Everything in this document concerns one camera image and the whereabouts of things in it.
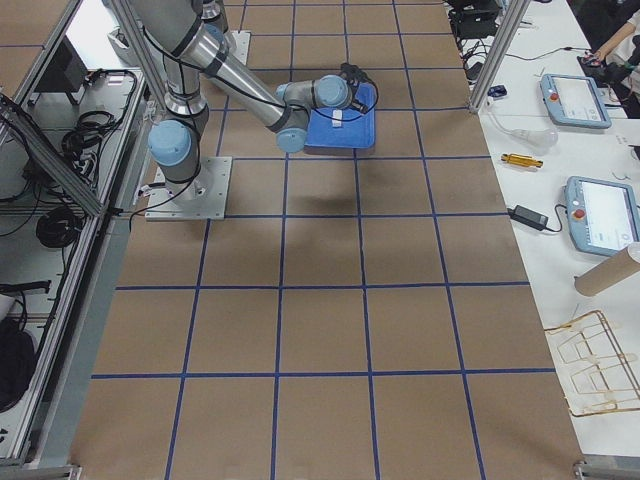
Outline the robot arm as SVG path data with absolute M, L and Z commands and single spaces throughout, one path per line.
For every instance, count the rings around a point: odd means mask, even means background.
M 213 186 L 200 150 L 208 121 L 201 80 L 212 82 L 253 114 L 285 153 L 303 150 L 312 111 L 354 110 L 364 116 L 371 109 L 356 98 L 359 86 L 370 79 L 349 63 L 342 64 L 337 75 L 269 90 L 234 55 L 224 14 L 203 16 L 209 7 L 220 9 L 217 2 L 135 1 L 132 7 L 150 45 L 163 57 L 164 103 L 169 116 L 152 127 L 148 147 L 164 175 L 170 200 L 179 206 L 203 200 Z
M 223 0 L 204 0 L 201 19 L 205 24 L 213 25 L 222 33 L 229 30 L 226 8 Z

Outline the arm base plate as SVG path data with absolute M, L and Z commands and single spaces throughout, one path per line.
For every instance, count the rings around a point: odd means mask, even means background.
M 224 41 L 230 54 L 234 55 L 243 65 L 247 64 L 251 41 L 249 30 L 228 30 L 224 33 Z
M 199 175 L 174 199 L 172 193 L 178 193 L 181 187 L 172 183 L 165 185 L 164 174 L 157 167 L 154 181 L 162 186 L 151 191 L 145 218 L 148 221 L 223 220 L 231 170 L 229 156 L 203 157 Z

